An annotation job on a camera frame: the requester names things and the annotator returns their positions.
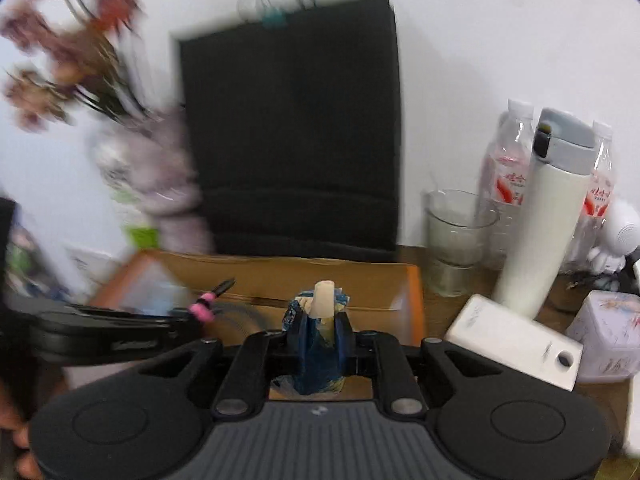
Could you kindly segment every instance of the white power bank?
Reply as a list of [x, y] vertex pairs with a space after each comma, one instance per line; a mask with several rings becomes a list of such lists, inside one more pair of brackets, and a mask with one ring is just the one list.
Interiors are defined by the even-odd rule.
[[445, 338], [565, 390], [573, 390], [582, 345], [475, 294]]

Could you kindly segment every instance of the teal clip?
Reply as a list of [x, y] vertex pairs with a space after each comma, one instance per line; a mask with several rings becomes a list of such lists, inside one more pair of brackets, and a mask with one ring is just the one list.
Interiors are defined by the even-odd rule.
[[285, 25], [287, 25], [287, 19], [284, 15], [284, 12], [282, 12], [281, 10], [269, 9], [262, 18], [262, 25], [265, 28], [284, 27]]

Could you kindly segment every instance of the metal screw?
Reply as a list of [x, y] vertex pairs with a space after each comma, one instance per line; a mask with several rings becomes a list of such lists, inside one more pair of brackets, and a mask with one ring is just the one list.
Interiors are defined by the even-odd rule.
[[416, 399], [401, 397], [391, 403], [391, 409], [398, 415], [415, 415], [422, 411], [422, 403]]
[[220, 415], [242, 415], [249, 406], [242, 399], [223, 399], [216, 406]]

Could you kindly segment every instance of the gray thermos lid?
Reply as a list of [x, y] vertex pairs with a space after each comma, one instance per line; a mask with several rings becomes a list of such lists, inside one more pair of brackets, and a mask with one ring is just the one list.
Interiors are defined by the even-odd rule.
[[545, 164], [569, 173], [591, 174], [598, 157], [590, 126], [565, 112], [542, 108], [533, 139], [533, 153]]

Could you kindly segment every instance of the circular pad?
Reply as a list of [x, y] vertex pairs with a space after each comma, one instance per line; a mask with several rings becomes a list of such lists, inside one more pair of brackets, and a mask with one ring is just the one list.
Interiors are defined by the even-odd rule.
[[514, 400], [494, 410], [491, 424], [495, 431], [510, 440], [536, 444], [562, 433], [564, 417], [558, 410], [542, 402]]
[[609, 431], [590, 399], [520, 374], [467, 385], [436, 420], [441, 442], [466, 470], [510, 480], [581, 478], [607, 453]]
[[179, 467], [203, 430], [180, 384], [131, 374], [53, 399], [31, 421], [30, 436], [50, 480], [142, 480]]
[[145, 431], [145, 410], [128, 402], [104, 401], [82, 408], [74, 418], [74, 430], [93, 444], [120, 444]]

